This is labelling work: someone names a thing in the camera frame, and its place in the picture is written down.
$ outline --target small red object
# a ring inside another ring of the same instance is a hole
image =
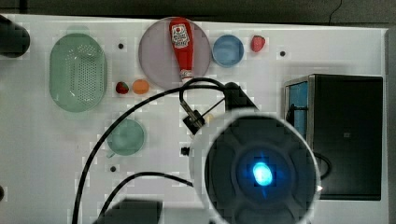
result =
[[[169,23],[172,48],[180,68],[183,82],[192,78],[193,38],[190,23],[184,18],[174,18]]]
[[[128,88],[128,85],[125,82],[117,83],[117,86],[116,86],[116,92],[117,93],[126,94],[126,93],[128,93],[128,91],[129,91],[129,88]]]
[[[251,39],[250,46],[254,52],[259,52],[260,50],[262,50],[262,48],[264,48],[264,45],[265,45],[265,39],[260,35],[255,35]]]

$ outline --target plastic bowl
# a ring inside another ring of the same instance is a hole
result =
[[[146,132],[141,124],[133,119],[123,120],[107,138],[111,152],[109,158],[114,154],[129,156],[139,151],[146,140]]]
[[[232,67],[244,57],[244,45],[234,35],[223,35],[213,46],[213,59],[222,67]]]

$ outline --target green strainer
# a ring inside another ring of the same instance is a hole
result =
[[[70,34],[53,47],[49,62],[49,92],[60,108],[83,112],[94,108],[105,95],[106,56],[88,35]]]

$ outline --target black cable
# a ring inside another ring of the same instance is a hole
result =
[[[341,5],[343,5],[343,0],[340,0],[340,5],[338,5],[338,7],[332,12],[332,14],[334,14],[334,12],[336,12],[341,7]],[[332,14],[330,14],[330,17],[329,17],[329,25],[330,25],[330,22],[332,21]]]
[[[184,90],[186,90],[188,87],[190,87],[192,83],[199,82],[199,81],[210,82],[210,83],[215,84],[216,86],[218,86],[222,91],[224,90],[224,85],[221,82],[219,82],[219,81],[217,81],[217,80],[215,80],[213,78],[209,78],[209,77],[195,77],[195,78],[189,80],[188,82],[186,82],[181,87],[181,91],[178,93],[178,98],[179,98],[181,103],[184,102],[184,99],[183,99]]]
[[[320,154],[320,153],[314,152],[314,156],[315,156],[316,158],[319,158],[319,159],[325,161],[326,164],[327,164],[327,170],[326,170],[326,172],[325,172],[323,175],[320,176],[320,179],[321,179],[321,180],[324,180],[324,179],[325,179],[327,176],[329,176],[329,174],[332,172],[332,163],[330,162],[329,159],[327,159],[325,156],[323,156],[323,155]]]
[[[111,192],[110,195],[108,195],[107,200],[105,202],[105,204],[102,207],[102,210],[99,214],[99,217],[103,216],[107,210],[107,208],[110,206],[111,202],[113,201],[114,197],[117,195],[117,193],[120,191],[120,189],[122,189],[122,187],[124,187],[129,181],[138,178],[139,176],[160,176],[160,177],[165,177],[168,179],[172,179],[172,180],[176,180],[182,184],[185,184],[187,186],[192,187],[192,183],[190,181],[187,181],[185,179],[182,179],[180,177],[174,176],[174,175],[167,175],[164,173],[158,173],[158,172],[141,172],[141,173],[137,173],[134,175],[130,175],[128,176],[126,179],[124,179],[122,182],[120,182]]]
[[[143,105],[148,104],[151,101],[154,101],[158,98],[164,97],[165,95],[172,94],[181,90],[190,90],[190,89],[210,89],[210,90],[216,90],[216,91],[222,91],[222,88],[219,88],[217,86],[210,86],[210,85],[193,85],[193,86],[187,86],[187,87],[180,87],[180,88],[175,88],[169,91],[164,91],[161,93],[158,93],[154,96],[149,97],[148,99],[140,102],[139,104],[135,105],[128,111],[126,111],[124,114],[122,114],[116,121],[114,121],[113,124],[105,131],[105,133],[101,136],[99,141],[96,143],[95,147],[93,148],[90,156],[88,157],[87,161],[85,162],[84,169],[82,170],[81,173],[81,178],[78,183],[78,191],[76,194],[76,200],[75,200],[75,205],[73,209],[73,217],[72,217],[72,224],[78,224],[78,210],[79,210],[79,205],[81,203],[81,197],[82,197],[82,191],[84,188],[85,180],[87,178],[88,171],[90,170],[91,163],[93,161],[93,158],[95,157],[97,151],[99,150],[100,146],[105,142],[106,138],[111,134],[111,132],[119,125],[124,119],[126,119],[130,114],[132,114],[136,109],[142,107]]]

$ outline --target red ketchup bottle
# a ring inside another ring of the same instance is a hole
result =
[[[186,83],[192,76],[192,55],[194,52],[190,23],[184,18],[174,18],[169,23],[172,48],[180,68],[180,77]]]

